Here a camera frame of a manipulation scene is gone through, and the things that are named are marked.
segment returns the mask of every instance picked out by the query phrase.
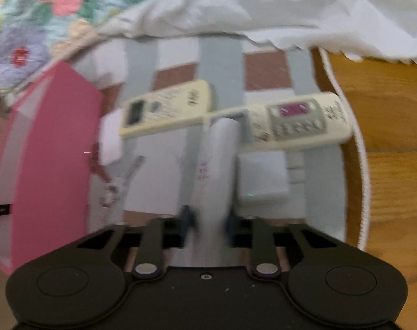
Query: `remote control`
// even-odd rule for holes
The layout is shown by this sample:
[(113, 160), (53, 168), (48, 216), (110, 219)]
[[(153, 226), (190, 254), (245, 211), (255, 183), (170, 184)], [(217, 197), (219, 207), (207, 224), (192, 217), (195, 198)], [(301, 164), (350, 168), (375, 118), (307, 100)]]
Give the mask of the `remote control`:
[(208, 113), (205, 124), (220, 118), (241, 122), (243, 151), (308, 149), (343, 143), (352, 135), (348, 112), (331, 92)]
[(201, 79), (147, 93), (125, 102), (119, 134), (137, 137), (201, 124), (211, 106), (210, 85)]

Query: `remote button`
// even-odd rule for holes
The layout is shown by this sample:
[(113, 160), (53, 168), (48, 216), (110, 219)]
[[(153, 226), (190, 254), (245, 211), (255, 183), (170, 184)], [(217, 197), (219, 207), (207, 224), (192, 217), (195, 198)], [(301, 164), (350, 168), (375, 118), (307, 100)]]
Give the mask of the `remote button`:
[(274, 133), (277, 136), (283, 136), (284, 132), (283, 132), (283, 128), (280, 125), (275, 125), (274, 126)]
[(291, 124), (284, 123), (282, 126), (286, 134), (292, 134), (294, 132), (294, 128)]
[(161, 103), (159, 101), (155, 101), (151, 104), (151, 110), (150, 112), (156, 112), (159, 107), (161, 107)]
[(313, 128), (313, 125), (312, 125), (312, 123), (311, 123), (310, 121), (305, 121), (305, 122), (303, 123), (303, 127), (304, 127), (306, 130), (311, 130), (311, 129)]
[(269, 112), (270, 112), (273, 116), (275, 116), (275, 117), (279, 117), (279, 116), (280, 116), (280, 113), (279, 113), (279, 109), (278, 109), (278, 108), (271, 107), (271, 108), (269, 109)]
[(254, 141), (256, 142), (268, 142), (269, 141), (269, 134), (268, 133), (260, 133), (254, 134)]
[(296, 131), (296, 132), (298, 132), (298, 133), (301, 133), (301, 132), (303, 132), (304, 131), (304, 129), (303, 129), (303, 125), (302, 125), (302, 123), (294, 123), (294, 130)]
[(179, 89), (172, 89), (169, 91), (169, 94), (172, 98), (175, 98), (179, 94)]
[(322, 129), (323, 128), (323, 122), (320, 119), (315, 119), (313, 121), (313, 124), (317, 129)]

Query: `pink folder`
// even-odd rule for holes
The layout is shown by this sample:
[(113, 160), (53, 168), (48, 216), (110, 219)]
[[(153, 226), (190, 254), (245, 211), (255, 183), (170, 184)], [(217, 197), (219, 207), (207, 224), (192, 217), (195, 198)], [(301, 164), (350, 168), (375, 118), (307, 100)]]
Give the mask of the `pink folder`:
[(9, 115), (0, 145), (0, 267), (7, 273), (86, 234), (91, 146), (102, 94), (67, 63)]

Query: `brown tile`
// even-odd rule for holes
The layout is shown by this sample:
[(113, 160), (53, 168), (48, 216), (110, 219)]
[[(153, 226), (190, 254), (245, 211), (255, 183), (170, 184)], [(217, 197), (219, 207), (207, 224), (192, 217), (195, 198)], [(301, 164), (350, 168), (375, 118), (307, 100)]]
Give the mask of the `brown tile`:
[(196, 63), (157, 71), (152, 90), (159, 90), (195, 79)]
[(102, 100), (102, 109), (100, 111), (101, 116), (106, 115), (114, 110), (115, 102), (117, 101), (122, 86), (123, 83), (114, 84), (100, 90), (104, 96)]
[(245, 90), (290, 88), (291, 76), (283, 51), (244, 55)]
[(150, 220), (162, 215), (156, 213), (145, 213), (137, 211), (124, 211), (123, 221), (131, 227), (146, 226)]

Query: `white block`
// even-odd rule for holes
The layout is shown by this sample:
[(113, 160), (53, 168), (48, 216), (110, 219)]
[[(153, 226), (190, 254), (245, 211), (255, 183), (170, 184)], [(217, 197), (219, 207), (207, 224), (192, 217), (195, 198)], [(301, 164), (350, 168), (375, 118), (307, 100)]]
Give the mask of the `white block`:
[(289, 194), (284, 151), (240, 154), (238, 157), (238, 201), (241, 205), (277, 202)]
[(238, 214), (269, 219), (306, 218), (305, 184), (290, 185), (289, 195), (284, 202), (242, 205), (238, 209)]
[(196, 63), (199, 60), (198, 37), (162, 38), (158, 40), (157, 70)]

